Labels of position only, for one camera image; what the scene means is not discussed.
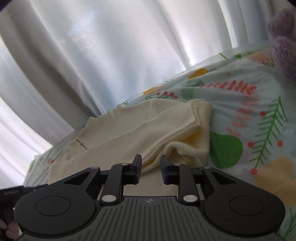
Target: cream garment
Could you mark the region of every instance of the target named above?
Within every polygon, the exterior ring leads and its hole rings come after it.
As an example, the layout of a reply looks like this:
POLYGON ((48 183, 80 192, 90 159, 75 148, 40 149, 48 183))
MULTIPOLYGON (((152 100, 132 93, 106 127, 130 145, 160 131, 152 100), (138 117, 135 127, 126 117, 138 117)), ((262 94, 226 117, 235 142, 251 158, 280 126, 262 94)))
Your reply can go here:
POLYGON ((160 156, 193 167, 206 163, 212 105, 203 100, 178 102, 151 99, 134 106, 118 106, 98 118, 90 118, 84 129, 49 166, 49 184, 84 170, 101 170, 142 155, 138 185, 126 185, 124 195, 177 195, 178 188, 164 185, 160 156))

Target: stuffed animal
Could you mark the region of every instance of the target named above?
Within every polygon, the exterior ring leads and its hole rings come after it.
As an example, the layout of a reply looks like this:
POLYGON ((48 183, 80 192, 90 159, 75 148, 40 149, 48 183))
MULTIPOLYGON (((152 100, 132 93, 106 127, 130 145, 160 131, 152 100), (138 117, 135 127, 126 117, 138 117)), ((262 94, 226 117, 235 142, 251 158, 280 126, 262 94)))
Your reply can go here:
POLYGON ((273 39, 273 55, 284 74, 296 80, 296 7, 277 13, 267 28, 273 39))

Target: ribbed black surface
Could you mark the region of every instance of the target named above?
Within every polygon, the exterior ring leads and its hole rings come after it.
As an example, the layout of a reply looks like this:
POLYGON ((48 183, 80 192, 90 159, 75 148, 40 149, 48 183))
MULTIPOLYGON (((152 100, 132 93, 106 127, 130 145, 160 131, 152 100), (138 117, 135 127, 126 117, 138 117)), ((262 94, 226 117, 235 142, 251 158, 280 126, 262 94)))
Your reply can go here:
MULTIPOLYGON (((20 241, 43 240, 25 234, 20 241)), ((175 197, 125 197, 104 207, 84 230, 56 241, 234 241, 207 223, 198 208, 184 206, 175 197)), ((241 241, 280 241, 276 234, 241 241)))

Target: bed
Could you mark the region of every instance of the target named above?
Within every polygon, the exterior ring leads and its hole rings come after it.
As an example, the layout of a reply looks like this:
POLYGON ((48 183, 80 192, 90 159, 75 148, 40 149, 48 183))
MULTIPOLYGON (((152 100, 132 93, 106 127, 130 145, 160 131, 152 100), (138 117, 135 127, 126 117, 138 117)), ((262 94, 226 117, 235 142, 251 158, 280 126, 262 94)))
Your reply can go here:
MULTIPOLYGON (((272 56, 270 42, 220 53, 143 93, 130 106, 152 98, 213 105, 210 154, 214 166, 276 194, 286 217, 279 234, 296 239, 296 83, 286 78, 272 56)), ((24 185, 48 180, 49 165, 81 130, 35 157, 24 185)))

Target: sheer curtain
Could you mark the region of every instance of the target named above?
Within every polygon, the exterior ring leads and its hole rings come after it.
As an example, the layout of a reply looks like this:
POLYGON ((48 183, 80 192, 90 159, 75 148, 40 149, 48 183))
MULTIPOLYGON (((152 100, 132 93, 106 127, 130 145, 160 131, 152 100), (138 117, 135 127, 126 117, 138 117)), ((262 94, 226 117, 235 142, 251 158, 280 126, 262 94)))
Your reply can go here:
MULTIPOLYGON (((13 114, 27 125, 32 159, 89 116, 268 39, 270 17, 268 0, 13 0, 0 13, 0 119, 13 114)), ((29 158, 3 161, 2 151, 0 170, 28 167, 29 158)))

